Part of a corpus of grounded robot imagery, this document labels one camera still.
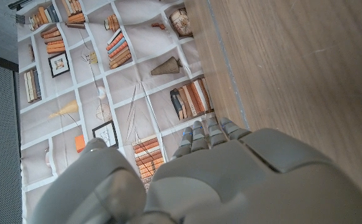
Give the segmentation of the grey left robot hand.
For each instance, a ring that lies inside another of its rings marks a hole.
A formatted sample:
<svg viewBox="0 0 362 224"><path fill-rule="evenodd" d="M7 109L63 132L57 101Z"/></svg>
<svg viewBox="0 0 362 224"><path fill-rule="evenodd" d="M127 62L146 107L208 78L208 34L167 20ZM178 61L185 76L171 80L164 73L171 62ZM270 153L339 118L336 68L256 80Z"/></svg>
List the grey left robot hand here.
<svg viewBox="0 0 362 224"><path fill-rule="evenodd" d="M47 189L31 223L362 223L362 190L317 149L227 118L184 130L145 187L103 139Z"/></svg>

